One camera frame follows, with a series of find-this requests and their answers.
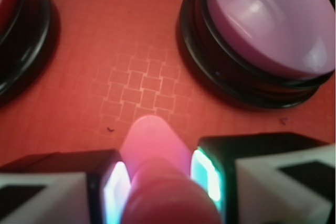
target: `woven pattern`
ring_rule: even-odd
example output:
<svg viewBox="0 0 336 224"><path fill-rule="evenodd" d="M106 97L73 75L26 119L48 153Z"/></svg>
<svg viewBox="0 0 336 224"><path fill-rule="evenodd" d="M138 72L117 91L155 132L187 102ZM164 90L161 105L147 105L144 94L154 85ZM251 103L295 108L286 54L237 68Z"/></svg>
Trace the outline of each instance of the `woven pattern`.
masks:
<svg viewBox="0 0 336 224"><path fill-rule="evenodd" d="M119 148L147 114L167 120L191 149L201 136L219 134L291 131L335 141L334 76L306 103L270 112L234 108L198 84L177 47L182 0L54 2L59 45L40 78L0 108L0 164Z"/></svg>

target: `black ring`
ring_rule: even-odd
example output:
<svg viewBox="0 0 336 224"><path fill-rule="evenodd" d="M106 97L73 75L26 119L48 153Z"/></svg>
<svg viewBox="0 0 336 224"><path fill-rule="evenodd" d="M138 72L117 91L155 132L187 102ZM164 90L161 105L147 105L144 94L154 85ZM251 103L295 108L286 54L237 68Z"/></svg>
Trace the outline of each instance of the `black ring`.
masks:
<svg viewBox="0 0 336 224"><path fill-rule="evenodd" d="M0 106L22 93L42 72L58 41L59 16L51 0L18 0L0 34Z"/></svg>

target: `glowing light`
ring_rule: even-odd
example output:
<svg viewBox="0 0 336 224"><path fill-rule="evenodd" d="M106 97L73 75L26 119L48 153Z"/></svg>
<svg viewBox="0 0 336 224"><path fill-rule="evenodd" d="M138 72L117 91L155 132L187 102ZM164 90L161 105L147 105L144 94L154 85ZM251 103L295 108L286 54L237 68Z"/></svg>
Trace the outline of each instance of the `glowing light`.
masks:
<svg viewBox="0 0 336 224"><path fill-rule="evenodd" d="M129 191L130 177L123 162L117 162L104 187L105 223L118 224Z"/></svg>
<svg viewBox="0 0 336 224"><path fill-rule="evenodd" d="M201 151L195 150L191 161L191 179L208 193L218 210L221 209L221 176L211 160Z"/></svg>

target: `grid pattern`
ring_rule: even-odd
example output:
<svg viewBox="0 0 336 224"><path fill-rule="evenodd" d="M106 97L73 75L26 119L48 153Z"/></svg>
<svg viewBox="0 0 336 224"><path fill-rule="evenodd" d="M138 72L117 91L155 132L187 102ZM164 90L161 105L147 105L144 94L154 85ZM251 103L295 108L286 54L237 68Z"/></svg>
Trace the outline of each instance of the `grid pattern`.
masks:
<svg viewBox="0 0 336 224"><path fill-rule="evenodd" d="M292 131L335 141L334 76L296 108L251 112L209 94L177 48L182 0L54 0L55 55L39 79L0 108L0 164L27 154L119 148L155 114L190 149L205 135Z"/></svg>

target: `teal light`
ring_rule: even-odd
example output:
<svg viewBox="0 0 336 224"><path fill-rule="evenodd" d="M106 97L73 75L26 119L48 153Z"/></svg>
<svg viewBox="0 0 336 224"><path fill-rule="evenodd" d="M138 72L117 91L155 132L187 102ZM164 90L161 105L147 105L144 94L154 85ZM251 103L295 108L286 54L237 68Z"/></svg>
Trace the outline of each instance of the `teal light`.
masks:
<svg viewBox="0 0 336 224"><path fill-rule="evenodd" d="M119 224L131 189L130 177L123 162L117 162L104 187L105 224Z"/></svg>
<svg viewBox="0 0 336 224"><path fill-rule="evenodd" d="M220 211L222 208L221 176L200 148L195 150L192 156L191 179L204 188Z"/></svg>

